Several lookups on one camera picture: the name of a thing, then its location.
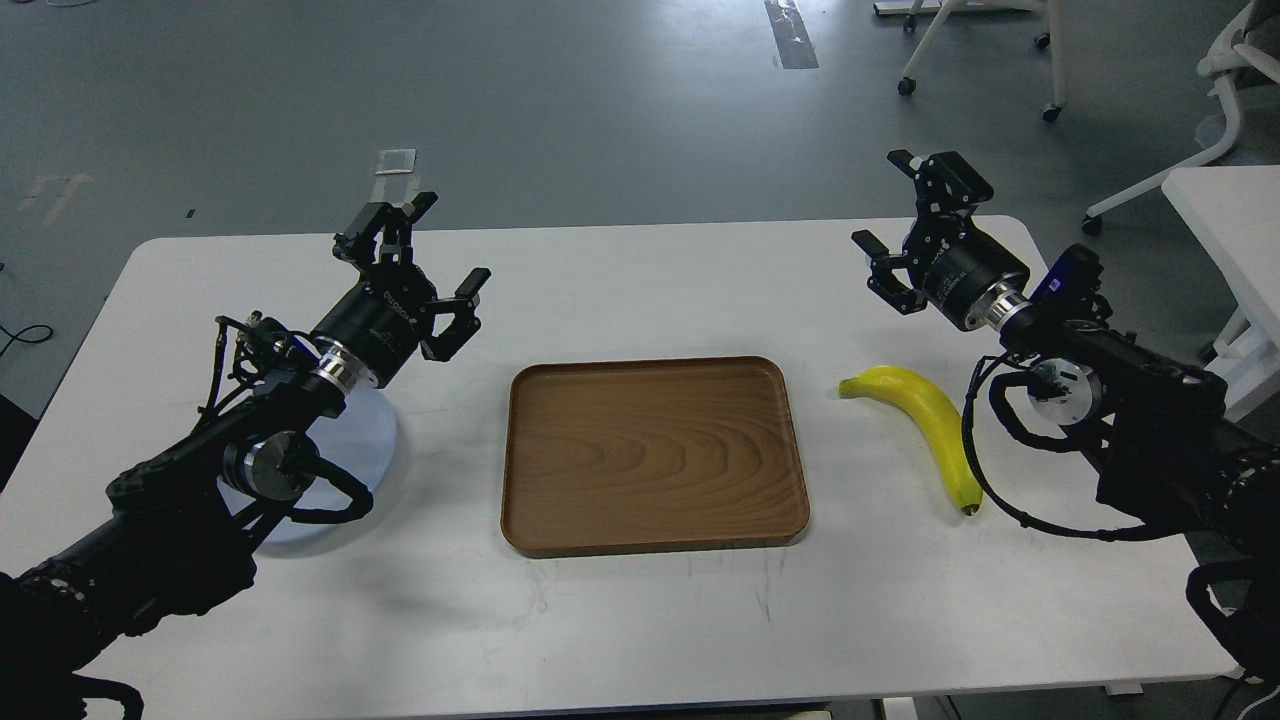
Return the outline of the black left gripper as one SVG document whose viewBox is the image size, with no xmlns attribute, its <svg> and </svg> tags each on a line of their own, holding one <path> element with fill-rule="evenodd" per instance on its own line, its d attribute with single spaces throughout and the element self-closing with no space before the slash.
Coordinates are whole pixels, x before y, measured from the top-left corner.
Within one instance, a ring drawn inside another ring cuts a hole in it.
<svg viewBox="0 0 1280 720">
<path fill-rule="evenodd" d="M 413 264 L 413 227 L 438 200 L 436 192 L 417 192 L 401 205 L 367 202 L 333 236 L 333 258 L 362 277 L 311 337 L 326 351 L 358 360 L 379 389 L 417 351 L 429 361 L 448 363 L 481 327 L 476 310 L 480 290 L 492 278 L 489 268 L 474 268 L 452 297 L 439 299 Z"/>
</svg>

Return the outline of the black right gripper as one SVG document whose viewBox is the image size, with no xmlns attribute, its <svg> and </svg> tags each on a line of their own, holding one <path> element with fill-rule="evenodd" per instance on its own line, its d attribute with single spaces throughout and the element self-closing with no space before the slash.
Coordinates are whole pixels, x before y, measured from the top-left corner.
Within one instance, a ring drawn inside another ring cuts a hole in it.
<svg viewBox="0 0 1280 720">
<path fill-rule="evenodd" d="M 993 286 L 1023 291 L 1030 279 L 1029 268 L 973 220 L 995 188 L 956 151 L 918 156 L 896 149 L 887 160 L 911 179 L 916 217 L 904 254 L 891 254 L 869 231 L 851 233 L 869 263 L 867 287 L 902 315 L 932 304 L 959 331 L 977 329 L 986 313 L 980 300 Z M 906 268 L 911 287 L 895 275 Z"/>
</svg>

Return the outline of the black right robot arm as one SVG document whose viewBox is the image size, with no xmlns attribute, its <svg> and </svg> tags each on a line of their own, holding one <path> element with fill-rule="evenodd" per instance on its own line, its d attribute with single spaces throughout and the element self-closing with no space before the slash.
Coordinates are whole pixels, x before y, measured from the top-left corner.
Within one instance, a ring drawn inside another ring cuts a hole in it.
<svg viewBox="0 0 1280 720">
<path fill-rule="evenodd" d="M 964 466 L 1021 527 L 1059 537 L 1142 542 L 1211 530 L 1239 559 L 1187 578 L 1187 601 L 1247 676 L 1277 680 L 1277 446 L 1229 421 L 1226 382 L 1139 346 L 1108 325 L 1098 256 L 1073 245 L 1033 292 L 1029 268 L 980 229 L 973 214 L 993 197 L 957 152 L 888 161 L 911 182 L 915 219 L 897 252 L 869 231 L 868 288 L 902 315 L 936 307 L 957 331 L 992 329 L 1002 354 L 972 373 L 959 433 Z M 1134 527 L 1083 530 L 995 496 L 977 457 L 974 404 L 1019 443 L 1079 454 L 1097 471 L 1096 498 Z"/>
</svg>

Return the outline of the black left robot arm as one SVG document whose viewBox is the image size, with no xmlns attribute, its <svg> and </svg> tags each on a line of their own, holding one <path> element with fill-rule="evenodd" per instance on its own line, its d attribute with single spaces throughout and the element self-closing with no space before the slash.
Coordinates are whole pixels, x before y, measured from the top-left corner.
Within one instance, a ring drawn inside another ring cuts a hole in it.
<svg viewBox="0 0 1280 720">
<path fill-rule="evenodd" d="M 308 437 L 362 384 L 381 388 L 415 352 L 451 360 L 480 329 L 472 269 L 438 293 L 413 263 L 415 224 L 436 202 L 369 202 L 334 238 L 356 284 L 307 332 L 253 314 L 218 318 L 206 404 L 188 436 L 111 480 L 111 516 L 70 547 L 3 578 L 3 716 L 82 719 L 90 700 L 141 717 L 141 693 L 82 669 L 123 635 L 204 615 L 253 584 L 253 552 L 283 521 L 369 515 L 371 489 Z"/>
</svg>

